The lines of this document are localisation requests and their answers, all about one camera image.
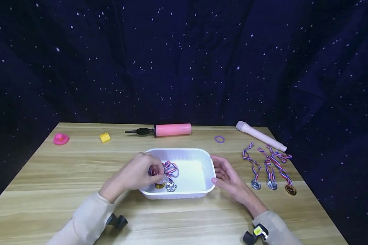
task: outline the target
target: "pink rubber duck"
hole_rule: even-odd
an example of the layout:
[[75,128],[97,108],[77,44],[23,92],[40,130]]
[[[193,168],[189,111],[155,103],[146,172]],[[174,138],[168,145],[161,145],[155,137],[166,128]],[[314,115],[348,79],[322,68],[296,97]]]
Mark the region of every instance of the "pink rubber duck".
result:
[[64,145],[70,140],[70,137],[67,134],[58,133],[53,138],[53,143],[55,145]]

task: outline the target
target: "medal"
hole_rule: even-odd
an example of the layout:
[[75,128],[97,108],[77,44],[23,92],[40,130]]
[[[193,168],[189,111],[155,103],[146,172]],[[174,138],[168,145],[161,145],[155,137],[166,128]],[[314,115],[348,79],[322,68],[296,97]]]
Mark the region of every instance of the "medal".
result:
[[266,155],[266,160],[264,161],[264,166],[266,167],[266,172],[267,172],[267,177],[268,180],[266,182],[267,187],[272,189],[272,190],[276,190],[278,188],[277,182],[275,181],[275,174],[274,174],[274,168],[272,167],[271,163],[270,163],[270,158],[268,155]]
[[290,195],[294,196],[297,194],[296,188],[293,187],[293,181],[290,179],[287,171],[281,166],[277,159],[274,156],[277,156],[283,163],[286,163],[288,159],[292,159],[292,155],[285,155],[282,153],[274,152],[270,145],[267,145],[267,148],[270,150],[271,157],[270,160],[274,163],[275,167],[278,168],[279,174],[287,181],[287,186],[285,186],[285,190]]
[[268,180],[268,181],[266,182],[266,184],[267,184],[267,187],[268,187],[268,188],[270,188],[270,189],[272,189],[272,190],[274,190],[274,191],[278,188],[277,182],[276,182],[276,181],[274,181],[274,180]]
[[162,183],[162,184],[155,184],[154,186],[155,186],[155,188],[157,188],[157,189],[162,189],[162,188],[165,186],[165,182],[164,182],[164,183]]
[[296,188],[294,186],[291,185],[286,185],[285,186],[285,191],[287,193],[289,193],[292,196],[295,196],[297,194]]
[[[154,186],[157,189],[162,189],[166,187],[167,191],[173,192],[176,190],[177,186],[173,182],[172,177],[177,178],[179,176],[179,168],[177,167],[175,163],[171,163],[169,161],[166,161],[162,165],[164,167],[164,173],[163,173],[164,178],[160,182],[156,183]],[[148,174],[149,176],[154,176],[154,175],[160,175],[161,173],[156,173],[155,170],[150,166],[148,170]]]
[[176,183],[174,183],[173,181],[169,181],[166,183],[165,185],[165,189],[168,191],[168,192],[173,192],[173,191],[176,191],[176,188],[177,188],[177,185]]
[[251,187],[258,191],[260,188],[262,188],[258,181],[261,166],[254,159],[252,159],[247,152],[247,150],[251,149],[252,146],[254,146],[254,143],[251,143],[246,149],[243,150],[243,159],[249,160],[252,163],[252,172],[254,173],[255,178],[251,181]]
[[257,191],[260,190],[260,188],[262,188],[261,184],[257,180],[252,180],[251,181],[251,187],[254,188]]

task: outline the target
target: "starry backdrop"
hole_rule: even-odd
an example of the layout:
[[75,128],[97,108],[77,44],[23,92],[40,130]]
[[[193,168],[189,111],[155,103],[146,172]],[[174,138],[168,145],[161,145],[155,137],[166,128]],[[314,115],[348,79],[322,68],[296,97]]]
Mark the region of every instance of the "starry backdrop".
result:
[[0,1],[0,193],[60,121],[239,120],[368,244],[368,0]]

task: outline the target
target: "wood grain surface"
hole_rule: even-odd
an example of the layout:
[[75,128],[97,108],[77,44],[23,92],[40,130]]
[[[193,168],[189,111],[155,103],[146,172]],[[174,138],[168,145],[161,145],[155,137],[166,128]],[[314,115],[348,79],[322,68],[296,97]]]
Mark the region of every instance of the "wood grain surface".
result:
[[[192,135],[163,138],[124,133],[138,127],[142,126],[58,124],[0,196],[0,244],[46,243],[84,199],[97,192],[137,152],[156,147],[201,148],[228,158],[249,184],[254,176],[250,163],[241,157],[242,151],[251,142],[265,148],[264,143],[235,127],[193,126]],[[272,137],[267,128],[257,129]],[[58,132],[70,136],[66,145],[52,143]],[[103,144],[99,135],[105,132],[112,140]],[[215,142],[217,135],[225,137],[224,144]],[[263,163],[264,156],[256,147],[249,150],[250,155]],[[286,182],[278,172],[279,188],[268,189],[262,164],[262,189],[255,191],[259,198],[279,214],[303,244],[347,244],[292,163],[284,167],[297,195],[285,192]],[[177,200],[148,200],[139,191],[129,191],[117,202],[114,213],[124,215],[129,224],[120,232],[108,227],[98,245],[243,244],[244,233],[252,228],[246,209],[219,188],[205,198]]]

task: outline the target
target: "red white blue ribbon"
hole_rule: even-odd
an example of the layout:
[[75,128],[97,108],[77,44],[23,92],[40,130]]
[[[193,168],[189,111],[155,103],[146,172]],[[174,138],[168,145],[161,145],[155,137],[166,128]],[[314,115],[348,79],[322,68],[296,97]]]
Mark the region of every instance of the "red white blue ribbon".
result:
[[[164,166],[164,174],[166,175],[166,177],[170,181],[173,181],[172,178],[176,178],[176,177],[179,176],[179,174],[180,174],[179,168],[177,167],[177,165],[175,163],[172,163],[170,161],[166,161],[165,163],[163,163],[163,166]],[[154,169],[151,166],[149,167],[148,174],[150,176],[156,175],[156,172],[154,171]]]
[[[273,148],[270,145],[266,145],[266,146],[270,150],[270,153],[271,153],[270,159],[274,163],[275,167],[278,168],[279,174],[287,181],[288,185],[292,186],[293,185],[293,181],[289,178],[289,175],[288,175],[287,171],[281,166],[281,164],[278,162],[278,160],[275,159],[275,157],[274,157],[275,152],[273,151]],[[278,153],[276,156],[283,163],[287,162],[287,159],[292,159],[292,156],[291,155],[285,155],[285,154]]]
[[263,155],[265,155],[266,160],[264,161],[264,165],[266,167],[266,172],[269,180],[275,181],[275,174],[274,174],[274,168],[271,165],[270,157],[262,150],[260,147],[258,147],[258,152],[261,152]]
[[254,146],[254,143],[252,142],[246,149],[243,150],[243,159],[244,160],[248,160],[252,163],[252,172],[254,173],[255,175],[255,178],[254,180],[258,180],[259,179],[259,173],[260,173],[260,169],[262,168],[260,166],[259,163],[257,163],[254,159],[252,159],[250,156],[249,156],[249,153],[247,152],[247,150],[251,149],[252,147]]

